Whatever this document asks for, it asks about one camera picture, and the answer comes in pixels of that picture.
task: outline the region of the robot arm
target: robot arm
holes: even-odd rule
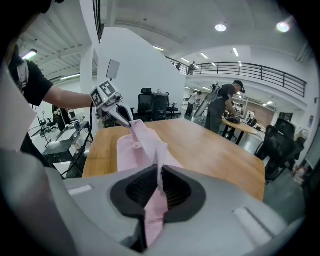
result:
[[[134,120],[131,109],[123,102],[122,95],[110,80],[98,85],[90,96],[101,119],[112,119],[123,127],[131,127],[130,122]]]

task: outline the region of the pink cloth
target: pink cloth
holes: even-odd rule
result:
[[[164,214],[168,211],[166,194],[163,191],[161,169],[163,165],[182,167],[168,151],[168,144],[161,141],[157,133],[146,127],[141,120],[131,121],[131,135],[117,142],[118,172],[158,165],[158,187],[145,206],[145,234],[149,247],[163,230]]]

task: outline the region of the railing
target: railing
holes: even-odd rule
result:
[[[96,33],[98,34],[98,39],[100,42],[105,28],[105,24],[101,24],[101,0],[92,0],[92,3]]]
[[[168,58],[175,66],[181,63],[177,60]],[[238,62],[215,62],[196,64],[195,69],[189,70],[188,66],[181,63],[180,72],[186,76],[205,75],[205,74],[226,74],[242,77],[250,77],[267,81],[277,86],[281,86],[301,97],[305,97],[307,82],[295,77],[294,75],[280,70],[250,63]]]

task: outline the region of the person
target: person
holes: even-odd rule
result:
[[[233,83],[227,83],[218,91],[217,99],[211,102],[208,107],[208,114],[205,122],[205,128],[218,134],[222,123],[222,116],[227,109],[230,115],[238,119],[239,114],[233,108],[232,97],[238,92],[244,92],[244,85],[240,80]]]
[[[181,63],[179,62],[179,63],[176,65],[176,69],[177,69],[178,71],[180,71],[180,67],[181,67]]]
[[[188,67],[188,74],[193,75],[194,70],[195,70],[195,62],[193,62],[189,67]]]
[[[54,105],[52,106],[53,121],[56,121],[58,123],[60,132],[62,132],[66,128],[66,125],[71,124],[68,111],[68,109],[59,108]]]
[[[196,91],[191,95],[188,101],[188,108],[186,109],[185,116],[188,116],[188,117],[191,116],[192,111],[194,110],[194,104],[198,99],[198,95],[201,95],[201,94],[202,94],[201,91]]]
[[[19,49],[17,46],[19,36],[29,28],[41,13],[48,11],[51,1],[39,1],[38,3],[38,5],[34,6],[32,15],[28,16],[28,18],[24,13],[21,13],[22,17],[25,18],[25,25],[19,30],[19,34],[16,32],[11,33],[15,36],[9,42],[3,58],[8,66],[11,77],[29,104],[39,106],[41,102],[44,101],[64,109],[89,108],[92,104],[89,94],[61,90],[44,77],[35,63],[28,60],[24,61],[19,57]],[[28,69],[28,80],[21,81],[18,68],[25,67],[25,65],[27,65],[25,69]],[[21,151],[38,158],[45,167],[50,167],[39,150],[33,145],[29,134],[24,138]]]

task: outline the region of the wooden table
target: wooden table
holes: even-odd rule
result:
[[[231,141],[233,135],[235,134],[235,131],[236,129],[240,130],[241,133],[240,133],[240,136],[239,138],[236,140],[236,143],[237,145],[239,145],[243,135],[245,133],[248,133],[248,134],[253,134],[253,135],[257,135],[258,134],[258,131],[256,129],[254,129],[253,127],[245,124],[245,123],[233,123],[233,122],[230,122],[226,119],[222,119],[222,122],[225,124],[225,129],[224,129],[224,132],[222,134],[222,137],[226,137],[226,134],[227,134],[227,131],[228,131],[228,128],[231,127],[231,131],[229,133],[229,136],[228,136],[228,140]]]
[[[172,156],[187,170],[233,183],[262,201],[265,191],[264,163],[231,141],[186,119],[147,122],[168,144]],[[111,174],[117,169],[117,142],[129,129],[99,130],[88,154],[83,177]]]

